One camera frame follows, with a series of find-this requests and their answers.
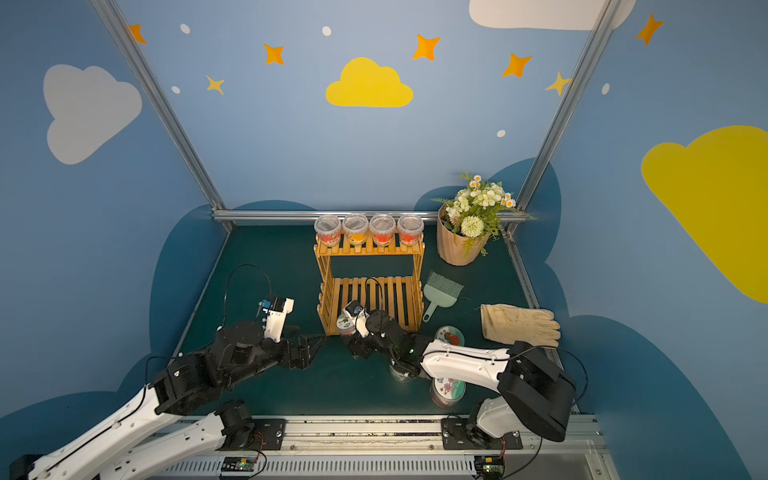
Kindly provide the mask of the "large jar orange flower lid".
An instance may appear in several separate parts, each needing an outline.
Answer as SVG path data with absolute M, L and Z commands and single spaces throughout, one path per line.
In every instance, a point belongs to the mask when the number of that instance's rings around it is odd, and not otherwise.
M 357 317 L 344 310 L 339 314 L 336 326 L 341 336 L 354 335 L 357 332 Z

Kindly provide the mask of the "bamboo two-tier shelf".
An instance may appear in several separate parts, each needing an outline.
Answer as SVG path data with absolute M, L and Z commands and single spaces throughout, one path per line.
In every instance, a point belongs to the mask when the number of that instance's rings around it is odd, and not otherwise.
M 318 295 L 317 313 L 328 336 L 337 336 L 337 317 L 343 307 L 353 300 L 367 308 L 380 309 L 394 318 L 408 332 L 421 329 L 424 313 L 424 294 L 421 274 L 425 254 L 424 236 L 419 235 L 412 243 L 403 243 L 395 236 L 386 246 L 376 244 L 368 237 L 362 244 L 351 244 L 344 235 L 337 244 L 329 246 L 319 237 L 315 238 L 314 254 L 322 282 Z M 332 272 L 332 261 L 336 258 L 352 259 L 397 259 L 408 257 L 412 260 L 412 273 L 384 277 L 336 277 Z

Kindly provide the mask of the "large jar green leaf lid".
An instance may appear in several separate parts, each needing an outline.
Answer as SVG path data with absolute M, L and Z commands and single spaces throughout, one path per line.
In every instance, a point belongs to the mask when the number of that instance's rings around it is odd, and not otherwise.
M 418 377 L 418 371 L 407 365 L 393 363 L 389 369 L 392 377 L 400 383 L 407 383 Z

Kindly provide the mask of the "small clear jar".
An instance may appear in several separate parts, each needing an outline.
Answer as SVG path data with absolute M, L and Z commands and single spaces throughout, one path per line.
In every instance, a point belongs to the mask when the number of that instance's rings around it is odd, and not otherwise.
M 402 215 L 397 221 L 397 229 L 402 245 L 416 245 L 421 240 L 424 222 L 417 215 Z
M 368 237 L 369 220 L 362 214 L 350 214 L 343 219 L 342 229 L 350 245 L 362 245 Z
M 374 244 L 380 247 L 389 245 L 395 234 L 396 221 L 390 214 L 376 214 L 369 222 L 369 230 Z
M 328 247 L 341 241 L 342 221 L 336 215 L 321 215 L 314 222 L 317 242 Z

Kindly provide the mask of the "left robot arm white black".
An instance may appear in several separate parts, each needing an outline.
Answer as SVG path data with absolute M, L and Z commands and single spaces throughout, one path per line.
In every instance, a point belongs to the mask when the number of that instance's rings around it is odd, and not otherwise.
M 274 366 L 306 369 L 326 337 L 277 341 L 258 322 L 217 330 L 214 340 L 171 360 L 130 401 L 80 437 L 47 455 L 12 462 L 11 479 L 92 479 L 150 434 L 218 400 L 224 391 Z

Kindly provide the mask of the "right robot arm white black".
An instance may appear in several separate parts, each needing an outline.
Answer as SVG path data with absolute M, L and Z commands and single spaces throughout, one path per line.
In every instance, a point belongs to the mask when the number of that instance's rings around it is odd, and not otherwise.
M 492 429 L 517 419 L 543 439 L 565 440 L 576 382 L 542 348 L 526 342 L 502 349 L 453 345 L 408 332 L 385 311 L 369 312 L 357 301 L 344 308 L 344 317 L 354 327 L 344 342 L 355 357 L 378 352 L 400 375 L 453 379 L 498 393 L 477 412 L 475 425 L 485 434 L 501 437 Z

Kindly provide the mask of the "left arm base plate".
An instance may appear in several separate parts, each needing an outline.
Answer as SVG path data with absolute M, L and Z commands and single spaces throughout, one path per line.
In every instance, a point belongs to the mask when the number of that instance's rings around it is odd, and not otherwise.
M 251 418 L 226 426 L 223 444 L 215 450 L 278 451 L 282 448 L 287 420 Z

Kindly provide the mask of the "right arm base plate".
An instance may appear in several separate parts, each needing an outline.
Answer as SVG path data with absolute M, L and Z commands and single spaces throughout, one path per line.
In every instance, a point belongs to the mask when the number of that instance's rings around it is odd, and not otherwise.
M 496 438 L 485 433 L 467 418 L 447 416 L 440 420 L 440 435 L 444 450 L 522 450 L 519 431 Z

